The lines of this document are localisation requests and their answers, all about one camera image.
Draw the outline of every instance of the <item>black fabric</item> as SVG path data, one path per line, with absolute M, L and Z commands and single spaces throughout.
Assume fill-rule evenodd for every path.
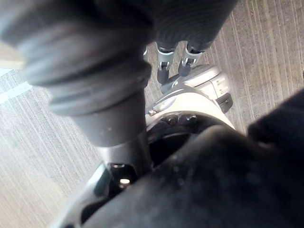
M 84 227 L 301 228 L 300 159 L 213 126 L 100 208 Z

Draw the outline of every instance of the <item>silver metal part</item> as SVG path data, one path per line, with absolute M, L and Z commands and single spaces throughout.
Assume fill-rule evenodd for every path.
M 88 205 L 108 200 L 110 174 L 101 163 L 90 178 L 83 182 L 49 228 L 65 228 L 68 225 L 80 228 L 83 209 Z
M 219 75 L 210 80 L 218 97 L 230 91 L 228 75 L 221 72 Z
M 166 101 L 173 101 L 173 103 L 167 106 L 165 109 L 156 112 L 154 115 L 149 115 L 149 111 L 147 111 L 147 131 L 153 127 L 152 123 L 154 123 L 154 121 L 158 118 L 164 117 L 168 113 L 180 111 L 208 114 L 220 119 L 233 128 L 233 125 L 223 114 L 218 103 L 214 99 L 210 99 L 208 96 L 206 96 L 205 93 L 196 88 L 179 84 L 164 94 L 163 97 L 159 99 L 159 101 L 157 101 L 152 107 L 148 108 L 147 110 L 153 110 L 153 107 L 156 107 L 159 104 L 164 104 Z
M 172 88 L 181 84 L 196 88 L 214 100 L 230 91 L 228 75 L 221 72 L 217 66 L 197 66 L 188 76 L 179 77 L 172 84 Z
M 203 53 L 193 54 L 190 53 L 187 49 L 187 45 L 185 46 L 184 53 L 182 54 L 181 63 L 185 67 L 187 64 L 190 64 L 191 67 L 200 59 Z
M 146 47 L 146 50 L 143 53 L 143 59 L 148 62 L 148 48 Z
M 169 70 L 173 62 L 173 56 L 174 56 L 174 51 L 165 53 L 157 49 L 158 69 Z
M 151 158 L 148 150 L 146 130 L 133 140 L 113 146 L 97 147 L 103 162 L 108 164 L 125 164 L 133 167 L 137 177 L 152 170 Z
M 168 99 L 166 99 L 166 100 L 164 100 L 164 101 L 162 101 L 160 103 L 155 104 L 152 107 L 152 109 L 150 109 L 148 111 L 148 114 L 150 116 L 153 116 L 153 115 L 155 115 L 155 114 L 157 114 L 157 113 L 159 113 L 159 112 L 161 112 L 161 111 L 169 108 L 174 103 L 175 99 L 176 99 L 176 97 L 170 97 L 170 98 L 168 98 Z
M 201 65 L 194 68 L 187 77 L 180 77 L 180 82 L 187 86 L 197 87 L 220 74 L 217 66 Z

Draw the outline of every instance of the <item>black rubber tip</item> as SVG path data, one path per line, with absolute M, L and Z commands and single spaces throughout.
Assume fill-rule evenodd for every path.
M 160 84 L 165 84 L 169 79 L 169 70 L 158 70 L 157 71 L 157 81 Z
M 179 76 L 181 77 L 185 77 L 188 76 L 188 74 L 191 71 L 191 66 L 189 64 L 186 64 L 186 66 L 183 66 L 181 61 L 180 61 L 180 65 L 179 65 Z

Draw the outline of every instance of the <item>screw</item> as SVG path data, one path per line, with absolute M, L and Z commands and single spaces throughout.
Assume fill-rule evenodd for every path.
M 187 121 L 189 121 L 191 124 L 195 123 L 197 120 L 196 115 L 191 115 L 187 117 Z
M 175 125 L 177 123 L 177 116 L 176 115 L 169 115 L 167 117 L 167 123 L 169 125 Z

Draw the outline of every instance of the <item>floor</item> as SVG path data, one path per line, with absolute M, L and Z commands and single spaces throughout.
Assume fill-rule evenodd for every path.
M 234 105 L 227 116 L 238 131 L 245 133 L 252 121 L 303 87 L 303 5 L 303 0 L 240 1 L 201 58 L 230 75 Z M 150 104 L 160 96 L 155 45 L 148 59 Z M 43 228 L 99 156 L 70 119 L 48 110 L 48 93 L 24 83 L 21 72 L 0 76 L 0 93 L 8 91 L 10 96 L 0 95 L 0 227 Z

